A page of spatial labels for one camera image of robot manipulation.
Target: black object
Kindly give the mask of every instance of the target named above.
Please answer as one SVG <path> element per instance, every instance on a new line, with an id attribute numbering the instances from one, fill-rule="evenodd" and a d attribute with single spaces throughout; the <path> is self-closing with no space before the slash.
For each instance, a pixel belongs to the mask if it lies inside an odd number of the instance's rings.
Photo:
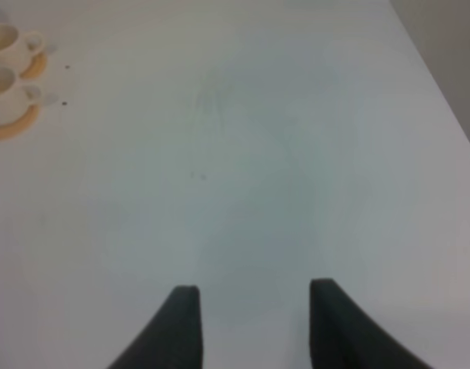
<path id="1" fill-rule="evenodd" d="M 197 287 L 176 287 L 146 328 L 110 369 L 202 369 Z"/>
<path id="2" fill-rule="evenodd" d="M 310 284 L 310 353 L 314 369 L 429 369 L 331 279 Z"/>

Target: wall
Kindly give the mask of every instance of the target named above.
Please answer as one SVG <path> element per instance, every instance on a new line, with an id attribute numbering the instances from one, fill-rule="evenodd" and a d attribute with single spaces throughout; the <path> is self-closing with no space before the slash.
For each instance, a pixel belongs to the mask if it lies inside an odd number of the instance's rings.
<path id="1" fill-rule="evenodd" d="M 470 0 L 392 0 L 470 141 Z"/>

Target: white table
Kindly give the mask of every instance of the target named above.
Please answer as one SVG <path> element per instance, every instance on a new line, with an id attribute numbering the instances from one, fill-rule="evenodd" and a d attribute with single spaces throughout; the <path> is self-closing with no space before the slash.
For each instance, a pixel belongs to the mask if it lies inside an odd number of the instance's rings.
<path id="1" fill-rule="evenodd" d="M 4 6 L 56 48 L 0 143 L 0 369 L 104 368 L 177 284 L 205 369 L 308 369 L 321 277 L 470 368 L 470 146 L 388 3 Z"/>

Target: coffee cup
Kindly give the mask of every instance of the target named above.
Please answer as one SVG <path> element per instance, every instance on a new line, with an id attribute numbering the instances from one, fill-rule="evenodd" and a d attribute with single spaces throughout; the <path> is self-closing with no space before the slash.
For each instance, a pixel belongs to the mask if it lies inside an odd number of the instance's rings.
<path id="1" fill-rule="evenodd" d="M 0 126 L 16 122 L 41 99 L 40 87 L 21 82 L 13 68 L 0 65 Z"/>
<path id="2" fill-rule="evenodd" d="M 21 33 L 15 26 L 0 23 L 0 64 L 14 68 L 18 74 L 26 71 L 33 58 L 45 49 L 40 32 Z"/>

